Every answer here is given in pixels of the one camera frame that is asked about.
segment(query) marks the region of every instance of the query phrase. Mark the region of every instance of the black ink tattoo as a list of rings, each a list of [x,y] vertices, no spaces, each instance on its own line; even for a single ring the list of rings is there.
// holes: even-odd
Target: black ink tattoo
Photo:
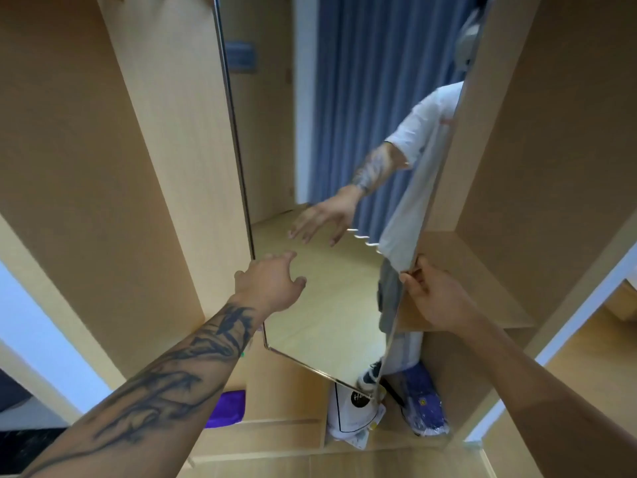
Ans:
[[[248,307],[225,305],[207,321],[183,347],[163,354],[137,376],[127,381],[85,418],[89,425],[102,413],[124,401],[116,417],[93,433],[84,449],[74,450],[28,470],[22,478],[51,467],[98,453],[115,445],[142,442],[154,430],[166,429],[176,421],[188,419],[193,412],[216,396],[226,385],[208,382],[188,363],[233,361],[239,358],[250,340],[252,318]]]
[[[352,184],[368,194],[378,182],[388,166],[387,155],[383,146],[370,152],[363,163],[354,172]]]

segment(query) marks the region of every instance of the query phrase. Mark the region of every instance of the gray pants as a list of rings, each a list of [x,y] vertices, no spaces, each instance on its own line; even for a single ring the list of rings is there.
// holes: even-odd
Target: gray pants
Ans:
[[[389,339],[392,332],[400,297],[402,295],[402,283],[398,279],[398,272],[394,270],[389,260],[385,258],[380,266],[380,279],[378,281],[378,312],[380,321],[378,328]]]

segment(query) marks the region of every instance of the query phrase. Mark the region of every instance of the reflected hand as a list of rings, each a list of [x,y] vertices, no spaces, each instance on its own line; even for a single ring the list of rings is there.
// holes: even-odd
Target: reflected hand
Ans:
[[[460,333],[483,318],[462,285],[449,273],[430,265],[423,255],[418,256],[413,270],[400,274],[400,281],[420,314],[437,329]]]
[[[235,273],[235,295],[230,300],[250,306],[265,317],[290,307],[301,296],[307,279],[290,278],[290,264],[296,252],[267,254],[250,262],[248,270]]]
[[[299,233],[303,232],[303,243],[308,243],[319,228],[325,223],[333,221],[336,223],[336,231],[329,241],[329,245],[333,247],[351,226],[356,205],[362,196],[361,189],[356,186],[341,188],[335,196],[302,212],[292,224],[288,237],[296,238]]]

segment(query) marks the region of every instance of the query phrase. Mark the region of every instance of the blue curtain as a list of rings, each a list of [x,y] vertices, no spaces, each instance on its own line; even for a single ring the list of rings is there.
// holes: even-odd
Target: blue curtain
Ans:
[[[410,109],[454,75],[458,31],[476,0],[320,0],[312,203],[346,185]],[[409,184],[400,171],[363,199],[358,235],[377,243]]]

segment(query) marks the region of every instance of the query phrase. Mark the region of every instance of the wooden floor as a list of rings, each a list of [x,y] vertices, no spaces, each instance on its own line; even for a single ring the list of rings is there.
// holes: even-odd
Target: wooden floor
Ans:
[[[609,418],[637,436],[637,322],[600,308],[546,368]],[[541,478],[509,413],[483,440],[499,478]]]
[[[179,478],[489,478],[480,452],[406,449],[203,463]]]
[[[267,320],[267,342],[312,369],[355,385],[361,371],[385,351],[376,297],[383,257],[351,232],[330,248],[331,225],[307,245],[299,238],[289,240],[297,215],[291,211],[252,227],[257,257],[295,250],[292,279],[308,279],[297,304]]]

